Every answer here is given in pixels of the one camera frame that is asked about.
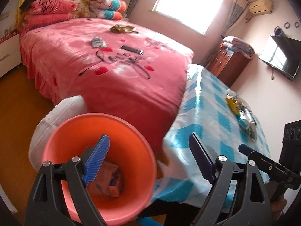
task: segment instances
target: wooden floor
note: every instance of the wooden floor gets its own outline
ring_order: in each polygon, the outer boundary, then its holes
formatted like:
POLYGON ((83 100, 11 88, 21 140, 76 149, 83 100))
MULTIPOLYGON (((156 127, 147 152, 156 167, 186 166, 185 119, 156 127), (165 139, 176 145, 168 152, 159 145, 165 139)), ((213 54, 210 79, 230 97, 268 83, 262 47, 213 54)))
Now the wooden floor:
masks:
MULTIPOLYGON (((52 110, 52 101, 27 79, 27 68, 14 68, 0 78, 0 184, 18 210, 23 224, 26 204, 37 173, 28 160, 28 148, 38 123, 52 110)), ((165 216, 155 219, 163 223, 165 216)), ((138 225, 130 222, 127 226, 138 225)))

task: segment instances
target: metal screw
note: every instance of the metal screw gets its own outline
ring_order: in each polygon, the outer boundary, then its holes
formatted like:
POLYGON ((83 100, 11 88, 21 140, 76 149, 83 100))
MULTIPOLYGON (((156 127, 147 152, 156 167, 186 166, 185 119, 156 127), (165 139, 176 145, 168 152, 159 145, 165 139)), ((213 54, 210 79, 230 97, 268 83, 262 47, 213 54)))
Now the metal screw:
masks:
POLYGON ((71 161, 73 162, 78 162, 80 160, 80 157, 79 156, 73 156, 71 161))
POLYGON ((227 160, 227 157, 225 157, 224 155, 220 155, 220 156, 219 156, 219 160, 220 160, 220 161, 226 161, 226 160, 227 160))
POLYGON ((44 161, 44 162, 43 162, 43 166, 44 166, 44 167, 48 167, 49 165, 50 165, 50 161, 44 161))
POLYGON ((250 164, 252 167, 256 165, 255 161, 253 161, 253 160, 249 160, 249 164, 250 164))

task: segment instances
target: bucket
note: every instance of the bucket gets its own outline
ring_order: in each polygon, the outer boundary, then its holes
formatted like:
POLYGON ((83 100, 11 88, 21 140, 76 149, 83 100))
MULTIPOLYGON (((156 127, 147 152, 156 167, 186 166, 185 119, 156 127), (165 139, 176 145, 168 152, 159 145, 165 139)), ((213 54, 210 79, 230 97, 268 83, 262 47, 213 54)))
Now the bucket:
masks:
MULTIPOLYGON (((42 162, 65 163, 94 146, 99 137, 110 138, 105 160, 119 165, 123 173, 120 197, 92 196, 109 226, 122 225, 148 206, 156 179, 156 163, 151 147, 139 131, 126 121, 106 114, 91 113, 62 123, 49 138, 42 162)), ((67 208, 73 220, 80 222, 68 185, 62 181, 67 208)))

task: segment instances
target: drawer handle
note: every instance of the drawer handle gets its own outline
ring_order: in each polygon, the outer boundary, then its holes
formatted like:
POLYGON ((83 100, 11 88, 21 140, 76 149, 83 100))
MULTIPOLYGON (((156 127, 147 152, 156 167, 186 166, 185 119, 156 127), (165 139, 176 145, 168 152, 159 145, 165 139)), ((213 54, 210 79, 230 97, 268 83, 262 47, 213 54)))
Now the drawer handle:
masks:
POLYGON ((3 61, 4 59, 8 58, 10 54, 5 55, 3 58, 0 59, 0 62, 3 61))

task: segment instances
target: white cushion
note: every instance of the white cushion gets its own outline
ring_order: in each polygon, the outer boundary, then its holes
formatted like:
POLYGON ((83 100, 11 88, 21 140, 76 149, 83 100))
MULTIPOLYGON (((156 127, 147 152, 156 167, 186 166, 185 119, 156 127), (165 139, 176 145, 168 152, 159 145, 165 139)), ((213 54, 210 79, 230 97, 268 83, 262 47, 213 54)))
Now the white cushion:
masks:
POLYGON ((64 121, 85 113, 87 113, 87 106, 84 98, 74 96, 62 100, 41 120, 31 138, 28 151, 29 161, 36 171, 40 170, 44 148, 54 130, 64 121))

